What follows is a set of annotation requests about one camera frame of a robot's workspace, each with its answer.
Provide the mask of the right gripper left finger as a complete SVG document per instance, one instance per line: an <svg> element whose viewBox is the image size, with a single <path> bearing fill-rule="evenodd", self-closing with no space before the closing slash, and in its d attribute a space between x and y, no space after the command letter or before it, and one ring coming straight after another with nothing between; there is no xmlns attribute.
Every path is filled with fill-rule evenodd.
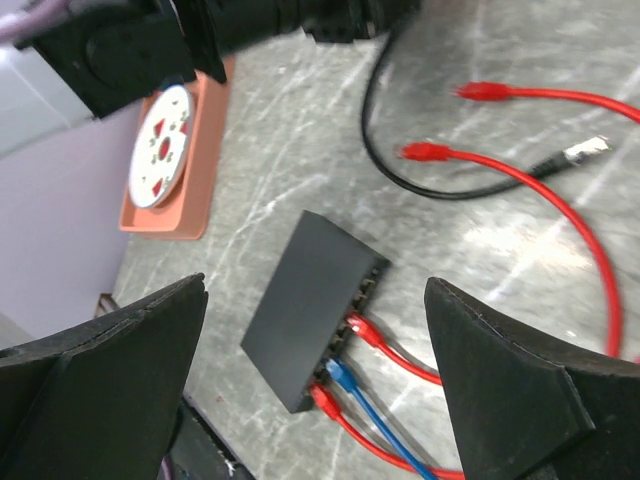
<svg viewBox="0 0 640 480"><path fill-rule="evenodd" d="M201 273L1 352L4 479L154 479L208 302Z"/></svg>

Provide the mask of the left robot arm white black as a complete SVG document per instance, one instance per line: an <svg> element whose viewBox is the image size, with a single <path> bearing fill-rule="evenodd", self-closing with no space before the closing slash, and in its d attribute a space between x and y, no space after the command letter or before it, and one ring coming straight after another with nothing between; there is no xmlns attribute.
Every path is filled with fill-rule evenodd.
<svg viewBox="0 0 640 480"><path fill-rule="evenodd" d="M1 151L102 119L172 80L225 83L224 60L302 30L348 44L416 1L31 1L1 6Z"/></svg>

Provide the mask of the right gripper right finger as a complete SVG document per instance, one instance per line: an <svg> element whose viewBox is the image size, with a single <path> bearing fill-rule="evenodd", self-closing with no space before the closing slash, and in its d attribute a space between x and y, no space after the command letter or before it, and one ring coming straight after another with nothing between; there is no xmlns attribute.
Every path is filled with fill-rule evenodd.
<svg viewBox="0 0 640 480"><path fill-rule="evenodd" d="M468 479L636 479L639 367L532 328L444 279L426 318Z"/></svg>

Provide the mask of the black network switch box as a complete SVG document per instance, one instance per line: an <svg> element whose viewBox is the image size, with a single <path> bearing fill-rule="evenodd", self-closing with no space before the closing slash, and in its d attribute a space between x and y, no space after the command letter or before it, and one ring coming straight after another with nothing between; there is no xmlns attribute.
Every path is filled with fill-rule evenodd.
<svg viewBox="0 0 640 480"><path fill-rule="evenodd" d="M310 387L349 336L390 261L328 218L303 211L240 343L290 413L310 410Z"/></svg>

